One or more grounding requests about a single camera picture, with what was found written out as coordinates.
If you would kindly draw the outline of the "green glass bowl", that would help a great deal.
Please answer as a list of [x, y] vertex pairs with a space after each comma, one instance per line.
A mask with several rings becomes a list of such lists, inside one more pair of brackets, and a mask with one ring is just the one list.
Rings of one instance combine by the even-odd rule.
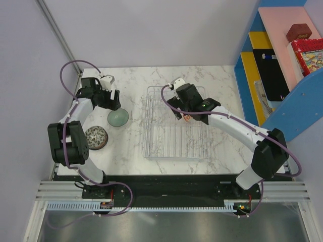
[[119, 108], [118, 110], [111, 111], [107, 116], [108, 124], [113, 127], [121, 127], [125, 125], [128, 122], [128, 120], [129, 120], [129, 114], [123, 108]]

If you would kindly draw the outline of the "orange patterned bowl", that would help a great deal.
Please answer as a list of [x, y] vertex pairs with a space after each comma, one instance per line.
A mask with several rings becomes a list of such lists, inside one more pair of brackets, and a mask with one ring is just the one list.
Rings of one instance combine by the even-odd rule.
[[187, 123], [190, 122], [190, 120], [192, 119], [190, 115], [185, 115], [185, 114], [182, 115], [182, 118]]

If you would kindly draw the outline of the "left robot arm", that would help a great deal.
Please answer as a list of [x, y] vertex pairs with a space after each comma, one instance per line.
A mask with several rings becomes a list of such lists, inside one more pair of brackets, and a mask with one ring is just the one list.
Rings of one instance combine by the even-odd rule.
[[55, 163], [76, 171], [99, 198], [106, 198], [111, 186], [105, 173], [89, 158], [89, 146], [83, 124], [96, 107], [112, 111], [121, 108], [120, 91], [111, 89], [112, 75], [81, 79], [81, 88], [73, 96], [72, 107], [57, 123], [47, 127], [50, 151]]

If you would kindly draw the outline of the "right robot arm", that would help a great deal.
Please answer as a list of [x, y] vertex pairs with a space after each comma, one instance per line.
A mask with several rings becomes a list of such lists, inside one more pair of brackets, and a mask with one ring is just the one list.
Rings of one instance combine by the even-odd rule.
[[165, 100], [177, 119], [185, 116], [218, 128], [243, 143], [252, 153], [251, 164], [235, 178], [232, 195], [244, 198], [256, 183], [272, 178], [288, 160], [283, 133], [255, 126], [225, 109], [212, 98], [203, 99], [193, 84], [167, 84], [174, 97]]

